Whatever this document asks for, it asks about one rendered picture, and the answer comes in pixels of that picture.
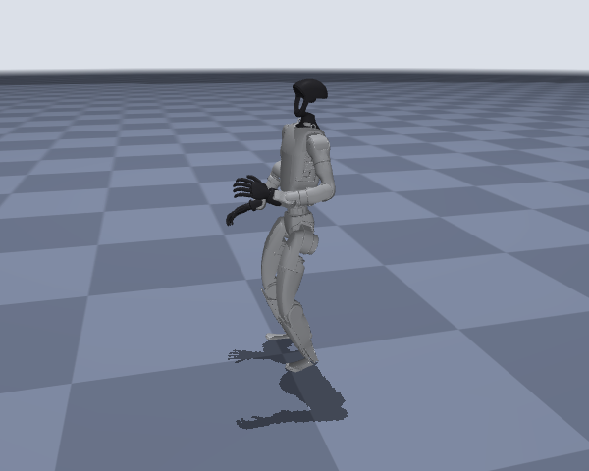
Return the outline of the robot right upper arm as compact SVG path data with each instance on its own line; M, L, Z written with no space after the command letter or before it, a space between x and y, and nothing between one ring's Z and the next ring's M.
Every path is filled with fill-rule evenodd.
M283 142L284 134L285 134L285 131L286 131L287 127L288 127L288 125L284 125L284 126L283 126L283 129L282 129L282 142ZM282 147L282 145L281 145L281 147ZM281 150L280 150L280 155L281 155ZM274 173L275 175L277 175L278 177L280 177L280 171L281 171L281 160L280 160L280 161L278 161L278 162L277 162L277 163L276 163L276 164L273 166L273 173Z

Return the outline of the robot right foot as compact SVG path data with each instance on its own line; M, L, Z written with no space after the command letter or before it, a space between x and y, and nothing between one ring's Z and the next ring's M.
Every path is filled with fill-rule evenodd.
M287 334L271 334L271 333L267 333L265 338L267 340L289 339Z

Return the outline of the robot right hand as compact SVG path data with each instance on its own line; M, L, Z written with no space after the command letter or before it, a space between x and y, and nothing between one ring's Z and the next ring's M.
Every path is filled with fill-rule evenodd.
M242 214L248 210L252 210L252 211L256 211L257 207L260 207L262 205L262 200L249 200L249 203L246 203L238 208L235 209L235 211L229 213L229 215L227 216L226 219L226 223L227 226L230 226L231 224L233 224L233 220L234 218L238 215L238 214Z

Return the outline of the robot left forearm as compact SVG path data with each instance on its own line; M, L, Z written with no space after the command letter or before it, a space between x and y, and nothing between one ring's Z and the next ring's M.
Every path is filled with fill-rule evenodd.
M313 206L315 203L331 197L332 193L332 188L328 184L323 183L314 188L307 188L306 190L295 192L275 190L273 200L279 201L282 203L281 206L291 209L295 206Z

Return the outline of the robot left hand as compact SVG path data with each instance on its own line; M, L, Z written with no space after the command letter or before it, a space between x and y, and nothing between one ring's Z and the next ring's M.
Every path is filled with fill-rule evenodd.
M255 177L253 175L247 175L247 177L248 177L248 179L246 179L246 178L236 179L236 183L234 183L233 187L235 187L235 186L244 186L244 187L235 188L233 190L233 192L244 191L244 192L250 192L250 193L238 193L234 196L234 198L243 196L243 197L251 197L251 198L257 199L257 200L266 199L266 202L269 204L272 204L275 206L282 205L281 202L273 200L274 191L278 190L278 189L275 189L272 187L270 189L268 189L268 187L265 183L263 183L260 179L258 179L257 177ZM244 182L244 183L238 183L238 182ZM248 188L246 188L246 187L248 187Z

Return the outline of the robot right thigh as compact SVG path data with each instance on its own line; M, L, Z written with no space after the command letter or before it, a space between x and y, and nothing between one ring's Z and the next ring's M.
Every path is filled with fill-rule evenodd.
M261 260L262 284L266 294L272 299L277 299L275 275L286 245L285 238L289 238L289 235L285 229L284 217L279 217L266 238Z

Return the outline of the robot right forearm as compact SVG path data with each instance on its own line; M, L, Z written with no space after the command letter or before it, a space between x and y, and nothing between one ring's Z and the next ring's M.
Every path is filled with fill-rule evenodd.
M268 177L268 181L266 182L266 185L267 185L268 189L270 189L271 187L272 188L275 188L275 189L277 189L278 187L280 187L280 179L279 179L279 177L277 175L275 175L273 173L273 168L272 168L272 171L271 171L271 173L270 173L270 175ZM253 200L256 200L256 199L253 199ZM262 200L263 203L262 203L262 205L260 207L257 207L256 208L257 210L262 210L266 206L266 203L267 203L266 202L266 199L261 199L261 200Z

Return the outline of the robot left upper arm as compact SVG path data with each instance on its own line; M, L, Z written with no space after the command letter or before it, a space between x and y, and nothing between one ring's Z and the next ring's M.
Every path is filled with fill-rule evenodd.
M306 150L312 157L316 175L321 180L321 184L326 183L333 190L331 197L322 201L325 202L333 198L336 191L330 162L330 142L327 137L319 133L311 133L306 136L306 139Z

